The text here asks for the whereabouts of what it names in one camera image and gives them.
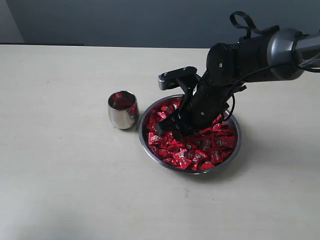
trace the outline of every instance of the stainless steel cup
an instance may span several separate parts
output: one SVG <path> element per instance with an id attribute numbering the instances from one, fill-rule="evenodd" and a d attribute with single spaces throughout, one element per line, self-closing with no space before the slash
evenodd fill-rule
<path id="1" fill-rule="evenodd" d="M 108 113 L 111 123 L 116 128 L 132 128 L 139 119 L 136 96 L 129 91 L 113 93 L 108 99 Z"/>

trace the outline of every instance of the metal bowl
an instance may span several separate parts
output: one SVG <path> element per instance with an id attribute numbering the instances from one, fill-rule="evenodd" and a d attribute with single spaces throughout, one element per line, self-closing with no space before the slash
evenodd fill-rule
<path id="1" fill-rule="evenodd" d="M 224 166 L 228 165 L 236 157 L 237 153 L 239 152 L 240 146 L 241 146 L 242 137 L 241 137 L 240 126 L 239 126 L 239 123 L 237 122 L 236 118 L 233 115 L 231 116 L 231 118 L 229 120 L 226 121 L 226 123 L 229 125 L 229 127 L 231 129 L 234 130 L 234 134 L 235 134 L 235 138 L 236 138 L 236 146 L 235 146 L 232 154 L 223 163 L 221 163 L 217 166 L 214 166 L 212 168 L 205 169 L 205 170 L 179 169 L 179 168 L 176 168 L 172 165 L 169 165 L 168 163 L 157 158 L 153 154 L 153 152 L 149 149 L 148 144 L 147 144 L 148 136 L 147 136 L 146 126 L 147 126 L 149 118 L 150 118 L 151 110 L 154 108 L 157 108 L 159 106 L 172 104 L 173 102 L 180 102 L 182 99 L 182 96 L 183 96 L 182 94 L 178 94 L 178 95 L 164 97 L 164 98 L 156 101 L 155 103 L 153 103 L 151 106 L 149 106 L 148 109 L 143 113 L 143 115 L 141 116 L 140 123 L 139 123 L 138 132 L 139 132 L 139 139 L 140 139 L 140 142 L 141 142 L 144 150 L 158 164 L 164 166 L 165 168 L 171 169 L 171 170 L 179 172 L 179 173 L 198 175 L 198 174 L 205 174 L 205 173 L 209 173 L 212 171 L 220 170 Z M 225 111 L 225 114 L 227 116 L 229 115 L 229 113 L 230 113 L 229 111 Z"/>

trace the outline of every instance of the white table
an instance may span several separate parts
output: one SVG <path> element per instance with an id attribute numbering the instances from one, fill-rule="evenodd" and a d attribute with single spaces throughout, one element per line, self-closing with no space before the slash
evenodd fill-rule
<path id="1" fill-rule="evenodd" d="M 213 174 L 170 171 L 109 122 L 112 92 L 143 113 L 182 92 L 158 74 L 202 74 L 207 52 L 0 45 L 0 239 L 319 239 L 320 75 L 237 93 L 242 147 Z"/>

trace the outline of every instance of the gray wall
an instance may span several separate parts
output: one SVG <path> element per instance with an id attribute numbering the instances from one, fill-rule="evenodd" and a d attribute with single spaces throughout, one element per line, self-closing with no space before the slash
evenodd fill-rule
<path id="1" fill-rule="evenodd" d="M 229 15 L 247 12 L 259 29 L 320 28 L 320 0 L 7 0 L 29 43 L 208 48 L 244 31 Z"/>
<path id="2" fill-rule="evenodd" d="M 23 41 L 6 0 L 0 0 L 0 43 L 23 43 Z"/>

